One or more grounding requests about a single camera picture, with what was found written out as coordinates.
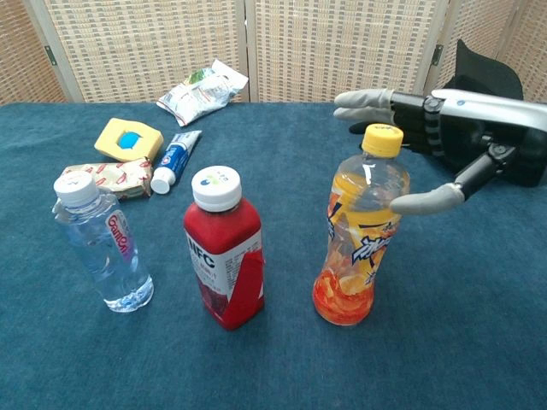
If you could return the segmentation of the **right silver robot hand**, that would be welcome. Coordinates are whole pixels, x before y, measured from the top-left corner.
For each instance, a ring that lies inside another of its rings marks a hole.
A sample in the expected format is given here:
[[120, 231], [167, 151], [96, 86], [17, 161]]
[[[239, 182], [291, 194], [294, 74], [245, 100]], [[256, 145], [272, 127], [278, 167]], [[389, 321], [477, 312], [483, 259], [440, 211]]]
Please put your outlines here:
[[403, 131], [403, 147], [431, 155], [456, 172], [454, 181], [390, 204], [402, 215], [436, 214], [464, 203], [495, 177], [511, 184], [546, 183], [546, 106], [457, 89], [422, 97], [389, 89], [347, 91], [334, 116], [356, 133], [373, 123]]

